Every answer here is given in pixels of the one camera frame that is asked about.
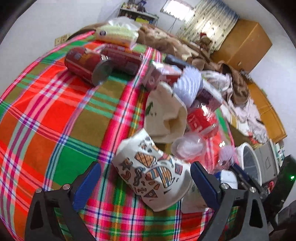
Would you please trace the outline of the white floral quilt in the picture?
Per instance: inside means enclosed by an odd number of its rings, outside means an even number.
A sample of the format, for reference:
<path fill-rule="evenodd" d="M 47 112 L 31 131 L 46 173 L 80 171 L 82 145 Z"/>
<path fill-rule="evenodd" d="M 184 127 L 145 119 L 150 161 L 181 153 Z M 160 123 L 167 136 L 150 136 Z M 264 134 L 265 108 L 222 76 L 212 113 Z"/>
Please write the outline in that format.
<path fill-rule="evenodd" d="M 255 143 L 264 144 L 269 140 L 254 100 L 247 95 L 247 88 L 235 85 L 229 73 L 204 70 L 202 77 L 221 93 L 223 103 L 220 110 L 230 126 Z"/>

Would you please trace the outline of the purple white milk carton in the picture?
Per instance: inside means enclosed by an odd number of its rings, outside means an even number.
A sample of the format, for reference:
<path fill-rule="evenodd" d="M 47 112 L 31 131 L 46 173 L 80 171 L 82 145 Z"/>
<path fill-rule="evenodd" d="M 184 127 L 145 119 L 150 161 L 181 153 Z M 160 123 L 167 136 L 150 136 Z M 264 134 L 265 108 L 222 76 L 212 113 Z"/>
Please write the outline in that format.
<path fill-rule="evenodd" d="M 151 61 L 142 80 L 142 85 L 148 91 L 156 89 L 160 82 L 165 82 L 173 87 L 182 73 L 183 71 L 175 65 Z"/>

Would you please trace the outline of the patterned curtain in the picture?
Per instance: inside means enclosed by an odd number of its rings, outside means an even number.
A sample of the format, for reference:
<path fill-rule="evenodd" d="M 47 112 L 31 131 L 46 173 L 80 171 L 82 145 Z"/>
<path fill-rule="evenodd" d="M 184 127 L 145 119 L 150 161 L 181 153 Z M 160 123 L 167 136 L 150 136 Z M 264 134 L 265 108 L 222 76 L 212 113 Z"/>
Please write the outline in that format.
<path fill-rule="evenodd" d="M 212 41 L 210 53 L 218 51 L 239 20 L 239 15 L 223 1 L 199 1 L 191 20 L 177 31 L 178 38 L 196 42 L 201 33 Z"/>

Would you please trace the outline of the wall socket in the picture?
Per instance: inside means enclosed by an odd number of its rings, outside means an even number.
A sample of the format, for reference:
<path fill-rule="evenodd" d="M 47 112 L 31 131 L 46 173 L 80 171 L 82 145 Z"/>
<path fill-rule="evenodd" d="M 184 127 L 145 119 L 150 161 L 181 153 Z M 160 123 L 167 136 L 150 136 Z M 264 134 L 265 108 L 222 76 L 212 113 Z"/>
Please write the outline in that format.
<path fill-rule="evenodd" d="M 54 42 L 55 46 L 58 46 L 64 42 L 66 42 L 68 40 L 68 38 L 69 38 L 69 35 L 63 35 L 61 37 L 57 37 Z"/>

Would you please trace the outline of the clear plastic cup lid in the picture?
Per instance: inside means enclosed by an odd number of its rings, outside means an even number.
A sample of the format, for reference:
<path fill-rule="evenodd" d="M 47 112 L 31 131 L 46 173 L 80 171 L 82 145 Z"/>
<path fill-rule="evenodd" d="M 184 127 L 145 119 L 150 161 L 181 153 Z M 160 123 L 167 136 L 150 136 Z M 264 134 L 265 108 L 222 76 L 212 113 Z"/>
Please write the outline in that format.
<path fill-rule="evenodd" d="M 204 159 L 206 143 L 195 133 L 186 133 L 171 145 L 171 153 L 180 160 L 192 163 Z"/>

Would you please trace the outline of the red snack can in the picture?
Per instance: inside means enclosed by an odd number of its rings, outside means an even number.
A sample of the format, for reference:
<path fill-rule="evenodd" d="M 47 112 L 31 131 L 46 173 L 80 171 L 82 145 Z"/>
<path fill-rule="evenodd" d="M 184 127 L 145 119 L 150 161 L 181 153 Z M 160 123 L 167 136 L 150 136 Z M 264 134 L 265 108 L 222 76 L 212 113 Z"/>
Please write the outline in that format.
<path fill-rule="evenodd" d="M 137 75 L 144 59 L 143 53 L 126 50 L 124 48 L 106 47 L 101 50 L 100 53 L 112 61 L 115 69 L 132 76 Z"/>

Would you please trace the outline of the grey drawer nightstand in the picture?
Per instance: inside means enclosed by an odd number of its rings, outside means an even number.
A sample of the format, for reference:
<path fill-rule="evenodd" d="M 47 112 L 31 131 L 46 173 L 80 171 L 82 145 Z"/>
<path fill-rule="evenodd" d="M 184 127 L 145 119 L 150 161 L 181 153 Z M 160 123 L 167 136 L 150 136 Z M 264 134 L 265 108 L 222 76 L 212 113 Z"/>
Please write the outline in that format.
<path fill-rule="evenodd" d="M 256 148 L 254 152 L 259 162 L 262 184 L 274 180 L 278 176 L 280 168 L 272 139 Z"/>

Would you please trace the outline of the clear bottle red label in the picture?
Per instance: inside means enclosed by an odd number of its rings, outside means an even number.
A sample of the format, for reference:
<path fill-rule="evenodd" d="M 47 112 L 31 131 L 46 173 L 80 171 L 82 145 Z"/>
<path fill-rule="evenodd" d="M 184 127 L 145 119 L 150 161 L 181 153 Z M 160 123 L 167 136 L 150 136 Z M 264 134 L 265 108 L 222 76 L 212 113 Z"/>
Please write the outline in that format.
<path fill-rule="evenodd" d="M 190 112 L 187 116 L 187 124 L 191 132 L 196 132 L 204 138 L 215 136 L 219 129 L 215 113 L 206 106 Z"/>

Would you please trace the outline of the red drink can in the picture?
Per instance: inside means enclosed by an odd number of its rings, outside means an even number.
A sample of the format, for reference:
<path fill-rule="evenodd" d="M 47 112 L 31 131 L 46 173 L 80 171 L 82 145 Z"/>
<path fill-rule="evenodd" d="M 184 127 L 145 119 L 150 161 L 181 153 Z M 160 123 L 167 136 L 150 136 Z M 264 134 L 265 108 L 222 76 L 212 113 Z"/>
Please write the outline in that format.
<path fill-rule="evenodd" d="M 70 49 L 64 63 L 70 72 L 93 86 L 99 86 L 105 82 L 113 70 L 112 60 L 85 47 Z"/>

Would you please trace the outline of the wall shelf with items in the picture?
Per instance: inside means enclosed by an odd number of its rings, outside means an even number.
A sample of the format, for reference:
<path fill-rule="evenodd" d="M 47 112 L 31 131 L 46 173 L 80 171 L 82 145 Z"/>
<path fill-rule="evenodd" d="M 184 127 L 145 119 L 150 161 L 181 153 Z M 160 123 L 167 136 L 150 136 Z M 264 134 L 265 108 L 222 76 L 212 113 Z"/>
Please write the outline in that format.
<path fill-rule="evenodd" d="M 139 23 L 156 25 L 159 17 L 146 11 L 146 3 L 147 1 L 139 1 L 138 3 L 135 3 L 135 1 L 124 2 L 119 8 L 118 17 L 125 16 Z"/>

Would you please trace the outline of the teddy bear red hat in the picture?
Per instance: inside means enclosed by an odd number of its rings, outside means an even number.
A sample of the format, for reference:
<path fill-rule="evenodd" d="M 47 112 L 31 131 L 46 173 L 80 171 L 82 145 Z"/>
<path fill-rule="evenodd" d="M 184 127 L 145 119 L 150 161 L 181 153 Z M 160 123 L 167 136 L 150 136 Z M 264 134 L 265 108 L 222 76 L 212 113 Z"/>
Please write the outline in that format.
<path fill-rule="evenodd" d="M 211 43 L 212 41 L 207 37 L 206 33 L 200 33 L 199 40 L 196 41 L 196 44 L 206 52 L 209 52 Z"/>

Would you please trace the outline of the wooden headboard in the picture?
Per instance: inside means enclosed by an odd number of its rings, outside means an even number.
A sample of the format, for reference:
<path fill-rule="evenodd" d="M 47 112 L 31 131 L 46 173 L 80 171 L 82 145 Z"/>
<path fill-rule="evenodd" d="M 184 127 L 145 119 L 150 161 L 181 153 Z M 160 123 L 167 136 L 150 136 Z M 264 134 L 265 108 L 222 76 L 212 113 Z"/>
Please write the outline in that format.
<path fill-rule="evenodd" d="M 268 136 L 273 140 L 274 143 L 282 141 L 287 137 L 287 133 L 280 120 L 280 117 L 276 113 L 273 105 L 268 100 L 267 95 L 254 82 L 248 82 L 247 86 L 249 88 L 250 97 L 257 106 L 261 121 L 267 129 Z"/>

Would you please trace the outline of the tissue pack plastic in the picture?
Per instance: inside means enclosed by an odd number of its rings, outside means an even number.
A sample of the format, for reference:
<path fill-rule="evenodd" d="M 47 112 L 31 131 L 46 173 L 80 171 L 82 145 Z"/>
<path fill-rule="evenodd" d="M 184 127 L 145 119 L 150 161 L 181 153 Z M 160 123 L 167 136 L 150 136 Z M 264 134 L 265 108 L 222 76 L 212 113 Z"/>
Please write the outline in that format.
<path fill-rule="evenodd" d="M 142 27 L 125 16 L 109 20 L 107 24 L 95 28 L 95 39 L 109 44 L 119 45 L 127 48 L 133 47 L 139 37 L 138 31 Z"/>

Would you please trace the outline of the brown blanket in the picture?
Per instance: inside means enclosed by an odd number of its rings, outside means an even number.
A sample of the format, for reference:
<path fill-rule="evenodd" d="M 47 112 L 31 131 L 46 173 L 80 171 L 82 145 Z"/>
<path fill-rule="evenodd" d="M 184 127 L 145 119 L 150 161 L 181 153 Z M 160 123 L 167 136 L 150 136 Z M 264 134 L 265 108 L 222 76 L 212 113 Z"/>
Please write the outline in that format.
<path fill-rule="evenodd" d="M 250 98 L 249 88 L 239 71 L 224 61 L 213 62 L 208 53 L 188 41 L 181 40 L 153 25 L 143 24 L 138 30 L 137 43 L 152 47 L 164 54 L 173 55 L 200 71 L 211 70 L 221 74 L 229 74 L 232 78 L 232 93 L 227 100 L 235 106 L 245 106 Z"/>

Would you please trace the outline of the wooden wardrobe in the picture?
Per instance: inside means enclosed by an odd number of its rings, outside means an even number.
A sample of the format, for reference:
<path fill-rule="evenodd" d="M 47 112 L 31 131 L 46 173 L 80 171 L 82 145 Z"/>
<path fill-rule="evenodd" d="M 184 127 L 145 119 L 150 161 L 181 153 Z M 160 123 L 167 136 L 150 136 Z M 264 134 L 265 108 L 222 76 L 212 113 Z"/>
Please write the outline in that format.
<path fill-rule="evenodd" d="M 211 59 L 216 63 L 224 61 L 238 71 L 250 72 L 272 45 L 270 38 L 259 23 L 238 20 L 220 49 L 211 54 Z"/>

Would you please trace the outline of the plaid cloth red green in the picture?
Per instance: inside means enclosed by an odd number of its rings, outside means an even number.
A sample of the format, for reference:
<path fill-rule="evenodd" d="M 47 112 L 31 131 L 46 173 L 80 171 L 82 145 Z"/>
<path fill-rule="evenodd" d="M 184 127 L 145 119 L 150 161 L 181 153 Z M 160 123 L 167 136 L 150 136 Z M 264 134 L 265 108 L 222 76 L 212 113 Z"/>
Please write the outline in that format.
<path fill-rule="evenodd" d="M 35 190 L 58 189 L 97 161 L 102 177 L 80 212 L 97 240 L 197 240 L 212 211 L 183 214 L 176 204 L 153 212 L 111 164 L 119 143 L 144 125 L 141 80 L 165 55 L 136 45 L 144 60 L 135 77 L 115 73 L 93 87 L 64 64 L 78 46 L 103 44 L 93 33 L 75 37 L 34 61 L 1 96 L 1 221 L 23 240 Z"/>

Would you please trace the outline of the window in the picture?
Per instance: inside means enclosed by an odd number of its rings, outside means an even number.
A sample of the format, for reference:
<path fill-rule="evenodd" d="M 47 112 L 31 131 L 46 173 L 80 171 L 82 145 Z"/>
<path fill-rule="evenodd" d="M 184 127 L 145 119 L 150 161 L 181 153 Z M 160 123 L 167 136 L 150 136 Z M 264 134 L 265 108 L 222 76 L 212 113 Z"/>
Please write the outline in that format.
<path fill-rule="evenodd" d="M 161 13 L 172 16 L 181 21 L 191 20 L 194 8 L 185 1 L 168 0 L 161 9 Z"/>

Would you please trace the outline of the dark blue glasses case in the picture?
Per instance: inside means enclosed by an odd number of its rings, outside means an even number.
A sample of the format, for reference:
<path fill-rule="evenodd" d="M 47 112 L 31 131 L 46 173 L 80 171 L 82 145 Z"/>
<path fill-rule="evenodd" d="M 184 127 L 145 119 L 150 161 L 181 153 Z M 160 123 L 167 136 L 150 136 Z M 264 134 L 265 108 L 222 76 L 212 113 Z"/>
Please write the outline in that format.
<path fill-rule="evenodd" d="M 184 70 L 186 67 L 192 67 L 191 64 L 169 54 L 165 57 L 164 62 L 169 65 L 175 65 L 181 70 Z"/>

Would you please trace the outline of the patterned paper cup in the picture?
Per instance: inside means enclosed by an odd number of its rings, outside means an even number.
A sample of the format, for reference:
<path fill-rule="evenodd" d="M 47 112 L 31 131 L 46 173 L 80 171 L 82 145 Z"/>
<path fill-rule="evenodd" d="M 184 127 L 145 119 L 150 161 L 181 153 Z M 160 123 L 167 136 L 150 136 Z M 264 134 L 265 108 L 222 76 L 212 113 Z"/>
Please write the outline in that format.
<path fill-rule="evenodd" d="M 190 164 L 160 150 L 143 128 L 120 143 L 112 164 L 154 212 L 179 202 L 193 183 Z"/>

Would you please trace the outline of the white trash bin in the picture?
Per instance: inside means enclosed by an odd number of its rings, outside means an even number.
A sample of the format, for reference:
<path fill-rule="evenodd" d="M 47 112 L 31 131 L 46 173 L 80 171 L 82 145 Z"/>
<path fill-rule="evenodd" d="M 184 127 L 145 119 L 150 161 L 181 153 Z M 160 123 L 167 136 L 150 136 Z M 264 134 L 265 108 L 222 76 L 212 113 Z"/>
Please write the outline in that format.
<path fill-rule="evenodd" d="M 244 142 L 235 147 L 240 167 L 251 177 L 253 177 L 261 186 L 262 174 L 258 158 L 250 144 Z"/>

